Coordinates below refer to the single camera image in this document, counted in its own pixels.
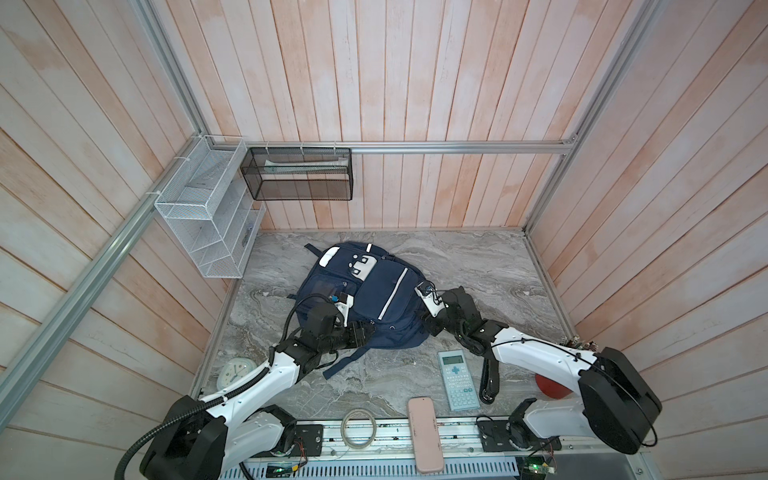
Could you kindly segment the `navy blue student backpack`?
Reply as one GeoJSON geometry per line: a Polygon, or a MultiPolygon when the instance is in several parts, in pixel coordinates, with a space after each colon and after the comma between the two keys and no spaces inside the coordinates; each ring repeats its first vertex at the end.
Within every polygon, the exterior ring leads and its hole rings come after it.
{"type": "Polygon", "coordinates": [[[422,315],[426,306],[415,291],[425,280],[415,266],[370,243],[345,241],[320,250],[304,247],[317,257],[307,277],[292,296],[296,317],[305,337],[305,321],[313,299],[333,302],[340,292],[354,297],[349,321],[371,325],[368,344],[329,365],[326,379],[359,360],[370,350],[401,350],[420,346],[429,336],[422,315]]]}

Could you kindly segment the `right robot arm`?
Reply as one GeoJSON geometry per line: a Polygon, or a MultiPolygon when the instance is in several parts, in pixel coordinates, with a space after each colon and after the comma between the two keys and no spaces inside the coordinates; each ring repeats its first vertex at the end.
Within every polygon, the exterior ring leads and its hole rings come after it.
{"type": "Polygon", "coordinates": [[[536,449],[553,437],[594,437],[613,450],[632,455],[658,442],[654,423],[662,404],[627,357],[613,348],[576,349],[525,334],[485,319],[461,287],[438,292],[429,282],[415,289],[427,308],[424,322],[432,335],[446,331],[483,360],[479,398],[492,404],[500,391],[499,368],[509,364],[567,389],[565,398],[522,401],[509,415],[513,446],[536,449]]]}

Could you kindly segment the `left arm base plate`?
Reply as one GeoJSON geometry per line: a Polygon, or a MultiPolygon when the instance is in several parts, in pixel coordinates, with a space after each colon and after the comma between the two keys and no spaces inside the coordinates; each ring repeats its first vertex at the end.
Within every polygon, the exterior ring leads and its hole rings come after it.
{"type": "Polygon", "coordinates": [[[280,452],[289,457],[303,455],[309,458],[319,457],[322,453],[324,426],[322,424],[296,424],[284,430],[284,439],[280,452]]]}

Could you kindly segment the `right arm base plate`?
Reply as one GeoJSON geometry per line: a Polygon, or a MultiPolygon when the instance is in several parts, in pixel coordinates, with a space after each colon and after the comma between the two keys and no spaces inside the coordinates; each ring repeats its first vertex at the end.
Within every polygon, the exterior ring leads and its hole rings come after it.
{"type": "Polygon", "coordinates": [[[475,426],[484,452],[538,452],[562,449],[559,437],[538,437],[521,421],[494,420],[481,415],[475,418],[475,426]]]}

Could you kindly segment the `light blue calculator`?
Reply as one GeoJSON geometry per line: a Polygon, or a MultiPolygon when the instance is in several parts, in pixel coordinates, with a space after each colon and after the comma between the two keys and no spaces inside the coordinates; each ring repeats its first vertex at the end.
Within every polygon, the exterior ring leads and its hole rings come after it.
{"type": "Polygon", "coordinates": [[[438,364],[450,409],[456,412],[479,409],[478,394],[464,353],[461,350],[439,352],[438,364]]]}

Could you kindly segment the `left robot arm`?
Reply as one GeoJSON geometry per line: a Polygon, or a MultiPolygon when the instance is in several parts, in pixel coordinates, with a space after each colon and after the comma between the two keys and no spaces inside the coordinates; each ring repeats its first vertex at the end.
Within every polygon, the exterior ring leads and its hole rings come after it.
{"type": "Polygon", "coordinates": [[[325,355],[366,346],[376,330],[372,321],[351,319],[339,302],[316,301],[305,323],[283,331],[255,371],[200,400],[184,396],[174,403],[160,425],[126,450],[115,478],[125,478],[139,452],[147,479],[216,479],[257,451],[274,449],[292,418],[268,401],[324,367],[325,355]]]}

